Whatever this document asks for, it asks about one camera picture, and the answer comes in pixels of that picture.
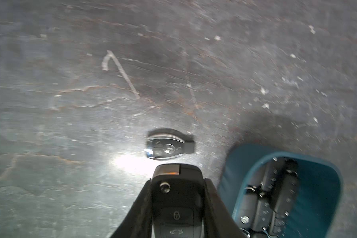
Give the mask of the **black key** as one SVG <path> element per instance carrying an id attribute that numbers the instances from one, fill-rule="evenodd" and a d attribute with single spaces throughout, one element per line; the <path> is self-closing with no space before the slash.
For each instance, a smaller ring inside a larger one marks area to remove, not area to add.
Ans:
<path id="1" fill-rule="evenodd" d="M 152 177 L 153 230 L 157 238 L 200 238 L 204 178 L 189 164 L 159 165 Z"/>
<path id="2" fill-rule="evenodd" d="M 296 201 L 299 186 L 298 163 L 287 160 L 271 191 L 271 209 L 280 216 L 288 216 Z"/>

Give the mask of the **teal storage box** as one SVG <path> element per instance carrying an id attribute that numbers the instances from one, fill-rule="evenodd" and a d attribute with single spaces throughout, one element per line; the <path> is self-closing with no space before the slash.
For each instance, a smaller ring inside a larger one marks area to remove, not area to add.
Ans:
<path id="1" fill-rule="evenodd" d="M 283 229 L 283 238 L 326 238 L 342 193 L 340 171 L 332 163 L 302 154 L 262 145 L 245 144 L 233 149 L 226 159 L 218 193 L 232 218 L 237 214 L 249 179 L 266 162 L 279 158 L 299 164 L 300 187 L 293 210 Z"/>

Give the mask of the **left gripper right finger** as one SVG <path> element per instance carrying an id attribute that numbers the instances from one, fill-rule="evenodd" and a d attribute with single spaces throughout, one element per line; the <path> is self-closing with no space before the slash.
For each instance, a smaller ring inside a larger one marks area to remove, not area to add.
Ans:
<path id="1" fill-rule="evenodd" d="M 245 238 L 229 214 L 211 179 L 204 179 L 204 237 Z"/>

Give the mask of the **Mercedes key chrome black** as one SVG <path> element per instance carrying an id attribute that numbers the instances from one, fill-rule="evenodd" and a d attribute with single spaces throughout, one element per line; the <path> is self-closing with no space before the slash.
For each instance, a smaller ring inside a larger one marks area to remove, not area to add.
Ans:
<path id="1" fill-rule="evenodd" d="M 148 133 L 144 153 L 152 160 L 170 160 L 193 154 L 196 144 L 193 135 L 175 129 L 161 128 Z"/>

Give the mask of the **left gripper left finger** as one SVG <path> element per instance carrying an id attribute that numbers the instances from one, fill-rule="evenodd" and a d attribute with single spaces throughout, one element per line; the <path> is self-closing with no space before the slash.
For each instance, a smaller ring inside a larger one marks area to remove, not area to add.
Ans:
<path id="1" fill-rule="evenodd" d="M 152 187 L 151 180 L 148 180 L 110 238 L 151 238 L 152 217 Z"/>

